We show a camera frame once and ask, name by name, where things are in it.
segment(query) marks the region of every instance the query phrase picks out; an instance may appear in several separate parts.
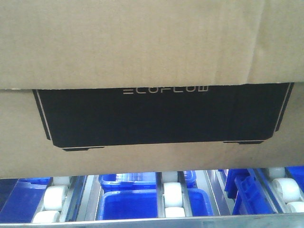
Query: blue plastic crate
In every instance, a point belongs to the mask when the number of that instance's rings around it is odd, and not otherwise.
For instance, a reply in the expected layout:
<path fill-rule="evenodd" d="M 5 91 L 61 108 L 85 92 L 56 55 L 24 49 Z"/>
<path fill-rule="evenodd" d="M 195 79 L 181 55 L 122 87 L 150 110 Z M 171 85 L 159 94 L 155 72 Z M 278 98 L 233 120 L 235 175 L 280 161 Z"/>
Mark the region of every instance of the blue plastic crate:
<path fill-rule="evenodd" d="M 287 170 L 290 172 L 302 191 L 304 191 L 304 166 L 287 167 Z"/>
<path fill-rule="evenodd" d="M 185 171 L 187 188 L 196 186 L 195 171 Z M 155 172 L 106 174 L 99 176 L 99 182 L 105 193 L 122 190 L 148 190 L 156 188 Z"/>
<path fill-rule="evenodd" d="M 227 174 L 227 179 L 225 183 L 225 191 L 227 192 L 227 197 L 230 199 L 235 199 L 237 196 L 238 189 L 234 182 L 237 176 L 246 177 L 249 176 L 247 169 L 229 169 Z"/>
<path fill-rule="evenodd" d="M 21 182 L 17 179 L 1 180 L 0 189 L 3 189 L 3 186 L 6 190 L 1 195 L 0 222 L 31 222 L 47 186 Z"/>
<path fill-rule="evenodd" d="M 237 176 L 235 184 L 238 189 L 233 215 L 272 214 L 274 213 L 265 195 L 252 176 Z"/>
<path fill-rule="evenodd" d="M 48 185 L 51 181 L 50 177 L 39 177 L 39 178 L 22 178 L 18 181 L 21 182 L 29 182 L 32 184 L 42 184 L 42 185 Z"/>
<path fill-rule="evenodd" d="M 193 216 L 213 215 L 208 195 L 188 189 Z M 111 191 L 100 200 L 97 220 L 145 219 L 157 217 L 156 190 Z"/>

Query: cardboard box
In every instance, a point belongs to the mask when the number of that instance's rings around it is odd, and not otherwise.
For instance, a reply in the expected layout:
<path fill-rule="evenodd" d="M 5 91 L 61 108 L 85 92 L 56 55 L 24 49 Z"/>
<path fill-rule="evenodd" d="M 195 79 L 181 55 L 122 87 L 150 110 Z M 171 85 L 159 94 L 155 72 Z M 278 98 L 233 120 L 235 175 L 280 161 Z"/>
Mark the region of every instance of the cardboard box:
<path fill-rule="evenodd" d="M 69 152 L 47 139 L 32 91 L 303 82 L 303 20 L 301 0 L 2 1 L 0 178 L 303 165 L 304 83 L 261 144 Z"/>
<path fill-rule="evenodd" d="M 46 138 L 31 90 L 0 92 L 3 178 L 303 165 L 304 83 L 296 83 L 279 131 L 261 144 L 188 142 L 67 152 Z"/>

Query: white roller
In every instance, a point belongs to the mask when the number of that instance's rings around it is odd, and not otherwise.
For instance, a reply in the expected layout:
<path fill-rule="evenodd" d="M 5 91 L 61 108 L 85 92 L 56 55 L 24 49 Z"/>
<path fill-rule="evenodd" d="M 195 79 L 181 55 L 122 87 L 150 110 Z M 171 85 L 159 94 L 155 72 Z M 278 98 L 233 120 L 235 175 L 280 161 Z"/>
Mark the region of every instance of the white roller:
<path fill-rule="evenodd" d="M 162 172 L 161 180 L 163 183 L 177 182 L 178 173 L 176 171 Z"/>
<path fill-rule="evenodd" d="M 48 187 L 43 198 L 45 210 L 62 210 L 67 193 L 66 185 Z"/>
<path fill-rule="evenodd" d="M 165 214 L 166 218 L 179 218 L 186 216 L 184 208 L 178 207 L 165 208 Z"/>
<path fill-rule="evenodd" d="M 266 169 L 267 176 L 271 179 L 285 177 L 285 168 L 284 167 L 274 167 Z"/>
<path fill-rule="evenodd" d="M 45 210 L 38 212 L 34 218 L 32 223 L 53 223 L 59 222 L 60 213 L 56 210 Z"/>
<path fill-rule="evenodd" d="M 295 202 L 300 199 L 300 189 L 294 179 L 277 178 L 272 181 L 272 184 L 285 203 Z"/>
<path fill-rule="evenodd" d="M 163 184 L 165 208 L 182 207 L 181 184 L 168 182 Z"/>
<path fill-rule="evenodd" d="M 54 185 L 67 185 L 69 186 L 71 182 L 71 177 L 53 177 Z"/>
<path fill-rule="evenodd" d="M 287 207 L 292 213 L 304 212 L 304 202 L 290 202 L 287 203 Z"/>

